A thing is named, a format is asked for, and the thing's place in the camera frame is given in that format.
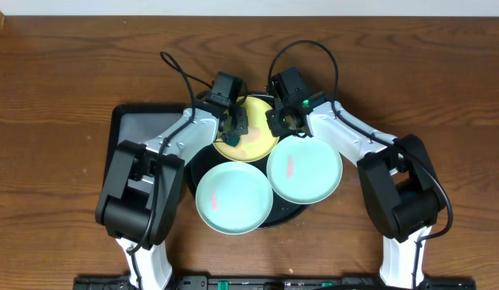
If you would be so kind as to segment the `yellow plate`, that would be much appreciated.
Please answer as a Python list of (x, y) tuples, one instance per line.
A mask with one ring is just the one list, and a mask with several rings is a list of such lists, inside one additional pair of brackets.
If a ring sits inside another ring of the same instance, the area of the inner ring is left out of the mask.
[(261, 98), (250, 96), (242, 105), (246, 109), (249, 125), (248, 133), (240, 137), (235, 147), (231, 147), (218, 139), (213, 146), (229, 160), (254, 162), (260, 160), (274, 149), (279, 137), (274, 137), (266, 119), (266, 112), (272, 107)]

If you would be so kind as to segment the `green sponge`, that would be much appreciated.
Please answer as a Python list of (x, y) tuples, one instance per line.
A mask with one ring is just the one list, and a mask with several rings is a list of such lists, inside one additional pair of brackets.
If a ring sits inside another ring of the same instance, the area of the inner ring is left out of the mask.
[(240, 137), (236, 135), (231, 135), (226, 139), (225, 142), (231, 147), (236, 147), (240, 142)]

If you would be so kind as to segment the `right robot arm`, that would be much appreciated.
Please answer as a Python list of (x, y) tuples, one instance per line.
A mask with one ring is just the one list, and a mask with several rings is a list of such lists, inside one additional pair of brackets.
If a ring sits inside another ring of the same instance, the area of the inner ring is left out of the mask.
[(367, 214), (383, 236), (382, 282), (420, 288), (425, 243), (446, 234), (453, 222), (451, 203), (421, 139), (375, 130), (324, 92), (272, 89), (270, 94), (274, 108), (266, 116), (274, 135), (317, 138), (356, 166)]

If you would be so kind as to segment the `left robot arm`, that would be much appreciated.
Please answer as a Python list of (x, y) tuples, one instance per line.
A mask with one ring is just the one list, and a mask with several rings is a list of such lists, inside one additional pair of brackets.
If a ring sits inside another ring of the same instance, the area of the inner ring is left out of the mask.
[(173, 269), (165, 239), (175, 220), (186, 165), (231, 126), (226, 109), (119, 106), (113, 112), (96, 222), (122, 247), (130, 289), (165, 289)]

